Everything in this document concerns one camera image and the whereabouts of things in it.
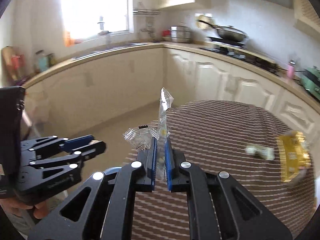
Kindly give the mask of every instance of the yellow package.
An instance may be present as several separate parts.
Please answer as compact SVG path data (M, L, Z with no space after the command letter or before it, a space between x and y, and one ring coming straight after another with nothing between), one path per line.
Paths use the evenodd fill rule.
M309 145L302 132L290 131L277 137L281 163L281 181L295 186L311 167Z

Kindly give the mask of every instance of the yellow round object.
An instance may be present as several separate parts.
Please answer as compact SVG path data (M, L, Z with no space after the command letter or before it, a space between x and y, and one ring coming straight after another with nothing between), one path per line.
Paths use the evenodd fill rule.
M200 14L199 16L196 17L197 20L201 20L201 21L204 21L204 22L207 22L211 25L215 25L214 23L214 20L209 17L209 16L206 16L204 14ZM198 22L196 21L196 26L200 29L200 30L209 30L209 29L212 29L209 25L205 24L205 23L201 23L201 22Z

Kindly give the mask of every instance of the human hand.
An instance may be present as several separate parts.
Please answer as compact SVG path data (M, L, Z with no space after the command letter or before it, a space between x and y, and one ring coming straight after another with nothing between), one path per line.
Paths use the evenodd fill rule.
M33 206L28 206L16 198L0 199L0 205L2 206L5 212L14 214L18 217L21 217L20 209L27 210L33 208ZM35 218L41 219L47 216L48 214L49 209L45 201L35 205L35 210L33 212Z

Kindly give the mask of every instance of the pot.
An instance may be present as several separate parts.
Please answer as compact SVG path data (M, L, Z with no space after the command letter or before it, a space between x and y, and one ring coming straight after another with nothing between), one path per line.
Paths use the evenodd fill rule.
M179 26L171 27L171 40L177 43L190 43L191 40L191 29L182 24Z
M228 41L241 42L244 39L248 38L247 34L241 30L233 28L233 26L218 26L213 25L209 22L197 19L197 22L205 23L209 25L211 28L217 31L217 34L220 38L226 39Z

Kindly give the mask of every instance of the clear plastic bag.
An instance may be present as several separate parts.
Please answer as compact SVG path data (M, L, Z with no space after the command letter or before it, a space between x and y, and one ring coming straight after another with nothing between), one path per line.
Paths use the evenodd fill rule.
M169 136L169 129L167 127L167 109L172 105L174 98L165 89L161 89L160 94L160 106L159 106L159 118L157 128L157 165L156 165L156 177L161 180L165 180L165 155L164 147Z
M155 128L144 125L135 128L129 128L124 134L124 139L129 142L133 149L142 151L150 149L152 137L157 137Z

